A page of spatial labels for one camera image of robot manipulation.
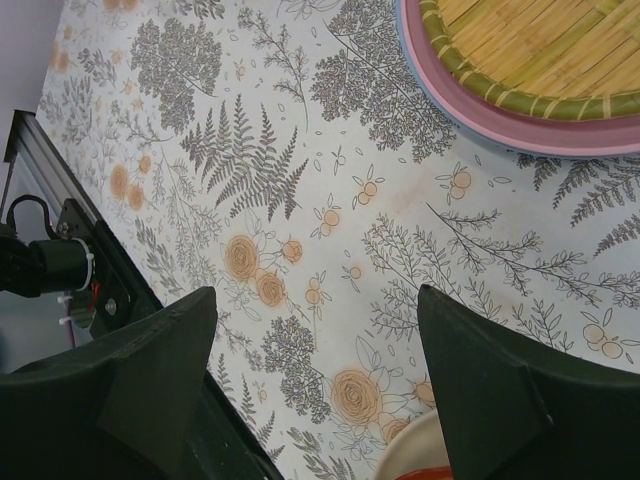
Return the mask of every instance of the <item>pink bowl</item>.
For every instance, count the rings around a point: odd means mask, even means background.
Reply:
[[[501,110],[461,86],[438,60],[418,0],[398,0],[398,32],[425,93],[456,122],[508,148],[557,157],[609,157],[640,152],[640,115],[561,122]]]

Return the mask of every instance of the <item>black metal frame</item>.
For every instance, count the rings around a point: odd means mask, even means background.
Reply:
[[[4,161],[18,156],[42,188],[68,236],[91,240],[101,288],[92,334],[100,336],[162,308],[33,113],[16,111]],[[5,189],[2,204],[8,188]],[[108,299],[120,305],[114,315]],[[184,478],[281,480],[280,472],[210,373],[205,374],[185,450]]]

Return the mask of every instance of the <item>woven bamboo basket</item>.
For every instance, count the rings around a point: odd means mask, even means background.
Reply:
[[[555,120],[640,113],[640,0],[420,0],[440,61],[500,108]]]

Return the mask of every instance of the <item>floral tablecloth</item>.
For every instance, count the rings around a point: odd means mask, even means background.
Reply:
[[[216,286],[209,369],[288,479],[434,408],[422,283],[638,370],[640,159],[466,137],[391,0],[67,0],[38,118],[165,303]]]

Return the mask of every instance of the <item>white bowl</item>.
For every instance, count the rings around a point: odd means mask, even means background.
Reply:
[[[411,422],[389,444],[373,480],[396,480],[421,468],[449,465],[440,418],[436,410]]]

